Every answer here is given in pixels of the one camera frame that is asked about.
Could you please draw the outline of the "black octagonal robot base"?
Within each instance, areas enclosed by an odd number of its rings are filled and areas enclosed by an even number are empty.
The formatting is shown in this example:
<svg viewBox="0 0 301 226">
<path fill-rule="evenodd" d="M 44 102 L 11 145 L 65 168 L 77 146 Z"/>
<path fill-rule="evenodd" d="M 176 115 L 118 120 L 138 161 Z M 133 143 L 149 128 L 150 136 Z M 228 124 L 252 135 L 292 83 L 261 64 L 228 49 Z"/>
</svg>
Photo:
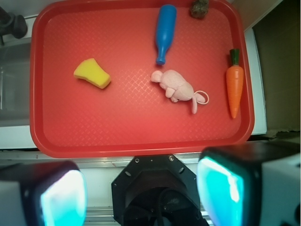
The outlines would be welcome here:
<svg viewBox="0 0 301 226">
<path fill-rule="evenodd" d="M 197 177 L 174 155 L 136 156 L 111 184 L 122 226 L 206 226 Z"/>
</svg>

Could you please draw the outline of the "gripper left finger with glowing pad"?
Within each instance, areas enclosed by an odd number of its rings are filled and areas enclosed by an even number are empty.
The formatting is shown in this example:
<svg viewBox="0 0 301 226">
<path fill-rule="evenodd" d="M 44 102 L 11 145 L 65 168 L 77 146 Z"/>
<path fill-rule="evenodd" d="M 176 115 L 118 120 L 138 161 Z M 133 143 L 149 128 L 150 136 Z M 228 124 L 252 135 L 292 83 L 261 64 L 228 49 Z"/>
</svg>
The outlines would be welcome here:
<svg viewBox="0 0 301 226">
<path fill-rule="evenodd" d="M 2 226 L 82 226 L 86 214 L 87 185 L 74 162 L 1 167 Z"/>
</svg>

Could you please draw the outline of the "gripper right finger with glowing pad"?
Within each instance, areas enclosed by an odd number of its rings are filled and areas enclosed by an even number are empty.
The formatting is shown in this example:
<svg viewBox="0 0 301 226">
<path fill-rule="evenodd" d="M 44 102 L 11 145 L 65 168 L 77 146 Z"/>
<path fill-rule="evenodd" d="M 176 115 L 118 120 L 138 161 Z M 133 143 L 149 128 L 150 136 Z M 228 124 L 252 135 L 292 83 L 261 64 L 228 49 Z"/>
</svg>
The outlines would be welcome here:
<svg viewBox="0 0 301 226">
<path fill-rule="evenodd" d="M 298 226 L 301 147 L 257 141 L 208 147 L 200 154 L 200 201 L 216 226 Z"/>
</svg>

